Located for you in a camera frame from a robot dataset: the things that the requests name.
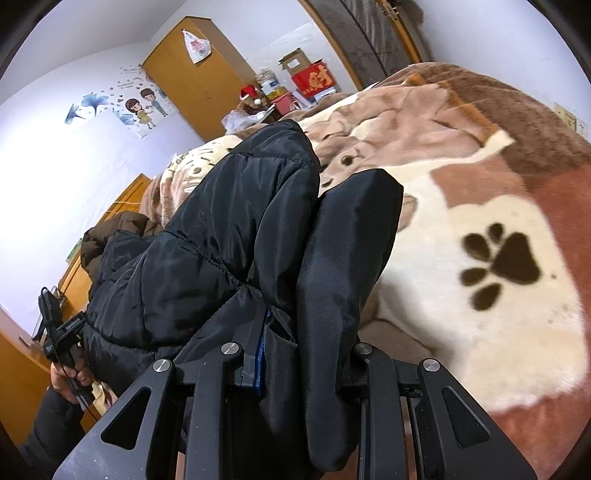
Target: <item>screw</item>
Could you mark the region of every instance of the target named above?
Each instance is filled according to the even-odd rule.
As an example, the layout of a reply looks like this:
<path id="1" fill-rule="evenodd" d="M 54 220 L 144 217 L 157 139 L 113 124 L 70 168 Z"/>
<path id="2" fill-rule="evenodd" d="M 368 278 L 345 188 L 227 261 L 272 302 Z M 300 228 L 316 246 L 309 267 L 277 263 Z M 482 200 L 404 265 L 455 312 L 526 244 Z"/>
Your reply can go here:
<path id="1" fill-rule="evenodd" d="M 240 350 L 240 345 L 236 342 L 224 343 L 222 345 L 222 353 L 224 355 L 234 355 L 238 350 Z"/>
<path id="2" fill-rule="evenodd" d="M 439 370 L 439 367 L 441 365 L 439 364 L 439 362 L 433 358 L 427 358 L 424 362 L 423 362 L 423 367 L 425 368 L 425 370 L 427 370 L 428 372 L 436 372 L 437 370 Z"/>
<path id="3" fill-rule="evenodd" d="M 358 343 L 357 345 L 355 345 L 355 351 L 359 354 L 359 355 L 369 355 L 372 352 L 373 348 L 370 344 L 368 343 Z"/>
<path id="4" fill-rule="evenodd" d="M 154 369 L 155 372 L 166 372 L 166 370 L 168 370 L 170 368 L 170 360 L 167 360 L 165 358 L 161 359 L 161 360 L 156 360 L 154 362 L 154 364 L 152 365 L 152 368 Z"/>

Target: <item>black puffer jacket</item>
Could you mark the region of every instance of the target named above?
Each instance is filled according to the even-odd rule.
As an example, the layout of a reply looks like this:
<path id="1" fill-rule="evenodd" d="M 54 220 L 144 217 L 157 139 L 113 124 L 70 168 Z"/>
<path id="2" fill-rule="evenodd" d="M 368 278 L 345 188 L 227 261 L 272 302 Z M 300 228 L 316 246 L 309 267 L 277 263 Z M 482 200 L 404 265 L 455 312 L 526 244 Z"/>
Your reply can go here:
<path id="1" fill-rule="evenodd" d="M 251 478 L 341 469 L 358 439 L 356 407 L 338 390 L 360 310 L 392 249 L 402 187 L 368 170 L 318 199 L 319 170 L 295 122 L 260 130 L 216 165 L 163 233 L 150 242 L 111 237 L 108 274 L 87 310 L 89 365 L 120 394 L 155 359 L 179 364 L 230 341 L 266 304 L 266 394 L 258 413 L 243 415 L 246 430 L 253 416 L 264 425 L 250 437 L 263 457 Z M 141 253 L 113 268 L 130 250 Z"/>

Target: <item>black sleeve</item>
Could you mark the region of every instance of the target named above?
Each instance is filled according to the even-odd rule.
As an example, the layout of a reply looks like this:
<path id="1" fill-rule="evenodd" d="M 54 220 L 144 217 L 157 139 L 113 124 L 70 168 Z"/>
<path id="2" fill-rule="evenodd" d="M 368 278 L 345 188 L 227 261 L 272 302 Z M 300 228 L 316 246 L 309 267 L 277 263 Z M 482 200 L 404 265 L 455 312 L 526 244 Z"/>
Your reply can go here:
<path id="1" fill-rule="evenodd" d="M 74 405 L 50 387 L 37 412 L 33 430 L 20 447 L 25 461 L 40 479 L 51 480 L 53 474 L 84 436 L 80 425 L 83 416 Z"/>

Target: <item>brown jacket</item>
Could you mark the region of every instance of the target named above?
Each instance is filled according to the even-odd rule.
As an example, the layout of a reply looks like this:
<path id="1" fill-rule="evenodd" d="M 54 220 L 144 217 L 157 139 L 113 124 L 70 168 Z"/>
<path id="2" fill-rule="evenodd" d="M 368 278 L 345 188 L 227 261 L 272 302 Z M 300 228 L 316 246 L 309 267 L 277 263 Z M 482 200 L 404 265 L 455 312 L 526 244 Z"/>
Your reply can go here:
<path id="1" fill-rule="evenodd" d="M 97 223 L 82 238 L 80 264 L 90 279 L 95 282 L 100 270 L 100 261 L 109 238 L 117 230 L 126 230 L 141 236 L 153 236 L 163 228 L 145 215 L 137 212 L 122 212 L 113 218 Z"/>

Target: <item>clear plastic bag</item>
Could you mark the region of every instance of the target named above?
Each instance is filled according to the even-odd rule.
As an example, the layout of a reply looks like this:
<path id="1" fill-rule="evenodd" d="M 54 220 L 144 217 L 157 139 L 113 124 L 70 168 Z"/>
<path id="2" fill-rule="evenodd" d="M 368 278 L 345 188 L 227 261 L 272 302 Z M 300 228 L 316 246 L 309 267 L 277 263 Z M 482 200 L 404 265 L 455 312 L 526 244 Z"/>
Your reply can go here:
<path id="1" fill-rule="evenodd" d="M 183 34 L 185 37 L 185 46 L 187 47 L 187 52 L 189 52 L 189 57 L 191 57 L 191 61 L 193 63 L 200 62 L 204 58 L 211 55 L 212 45 L 209 43 L 209 40 L 199 38 L 185 29 L 183 29 Z"/>
<path id="2" fill-rule="evenodd" d="M 257 124 L 265 118 L 265 113 L 266 112 L 259 112 L 256 115 L 246 115 L 237 110 L 232 110 L 222 118 L 222 125 L 226 129 L 226 135 L 234 134 Z"/>

